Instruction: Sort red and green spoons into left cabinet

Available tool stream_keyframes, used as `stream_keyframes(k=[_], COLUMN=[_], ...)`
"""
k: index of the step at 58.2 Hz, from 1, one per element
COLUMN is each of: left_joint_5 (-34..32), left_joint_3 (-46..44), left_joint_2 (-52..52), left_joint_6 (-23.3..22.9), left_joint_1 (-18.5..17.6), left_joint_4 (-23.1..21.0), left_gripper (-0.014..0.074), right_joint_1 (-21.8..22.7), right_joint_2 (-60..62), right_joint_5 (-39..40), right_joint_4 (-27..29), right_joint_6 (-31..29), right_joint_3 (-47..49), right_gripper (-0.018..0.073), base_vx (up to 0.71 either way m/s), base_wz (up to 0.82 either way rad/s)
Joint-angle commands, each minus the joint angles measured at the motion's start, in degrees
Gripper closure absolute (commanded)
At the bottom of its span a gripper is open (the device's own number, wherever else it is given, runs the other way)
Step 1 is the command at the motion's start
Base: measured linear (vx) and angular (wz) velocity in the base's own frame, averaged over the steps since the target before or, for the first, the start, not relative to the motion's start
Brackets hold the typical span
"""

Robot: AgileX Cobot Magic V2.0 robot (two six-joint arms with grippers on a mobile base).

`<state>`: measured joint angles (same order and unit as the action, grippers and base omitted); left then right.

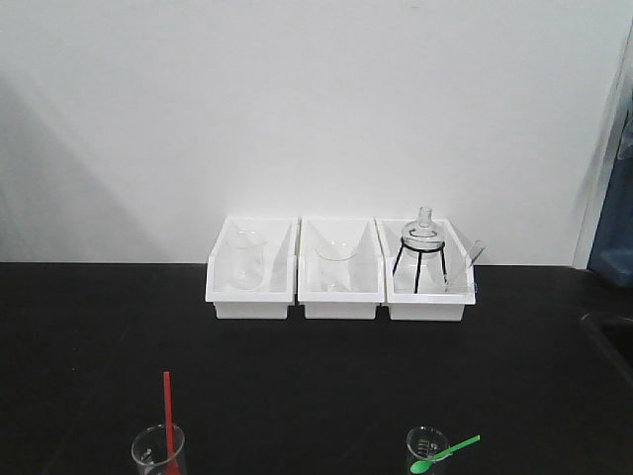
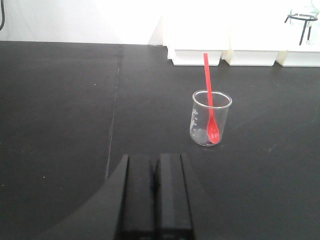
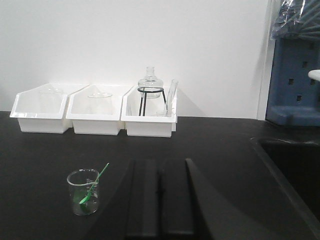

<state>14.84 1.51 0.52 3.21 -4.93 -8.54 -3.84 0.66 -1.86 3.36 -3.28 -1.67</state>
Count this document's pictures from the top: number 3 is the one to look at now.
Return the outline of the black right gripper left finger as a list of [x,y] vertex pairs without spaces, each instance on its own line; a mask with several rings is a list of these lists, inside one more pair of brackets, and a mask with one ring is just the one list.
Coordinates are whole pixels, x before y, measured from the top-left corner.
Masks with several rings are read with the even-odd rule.
[[157,164],[153,159],[136,160],[127,213],[127,238],[158,238],[159,178]]

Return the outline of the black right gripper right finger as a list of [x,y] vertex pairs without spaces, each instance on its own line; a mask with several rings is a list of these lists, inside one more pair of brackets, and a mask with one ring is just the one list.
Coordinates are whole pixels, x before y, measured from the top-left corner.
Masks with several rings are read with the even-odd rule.
[[161,172],[161,234],[164,237],[195,237],[196,227],[186,162],[168,159]]

